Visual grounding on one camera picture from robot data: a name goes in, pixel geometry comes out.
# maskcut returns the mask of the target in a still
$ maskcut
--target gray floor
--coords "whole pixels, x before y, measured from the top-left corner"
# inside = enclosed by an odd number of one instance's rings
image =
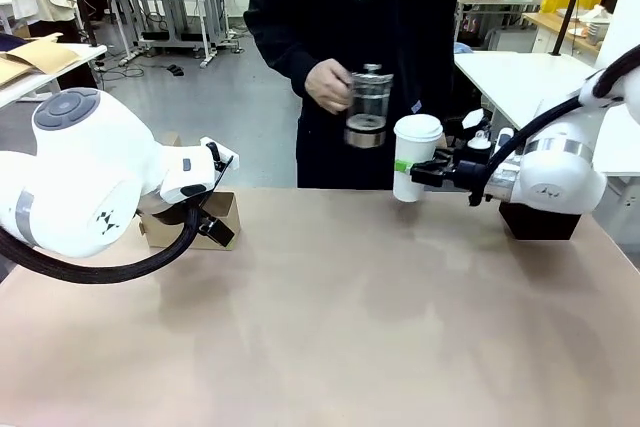
[[[110,52],[122,51],[112,26],[97,34],[112,46]],[[177,132],[184,145],[195,145],[207,136],[238,152],[241,169],[228,174],[226,185],[293,187],[299,99],[289,82],[264,64],[251,38],[241,42],[244,53],[221,51],[207,69],[200,69],[190,53],[139,58],[135,66],[144,77],[108,81],[105,88],[158,139]],[[173,77],[165,69],[171,64],[182,67],[185,76]],[[30,127],[35,107],[15,104],[0,110],[0,150],[35,152]]]

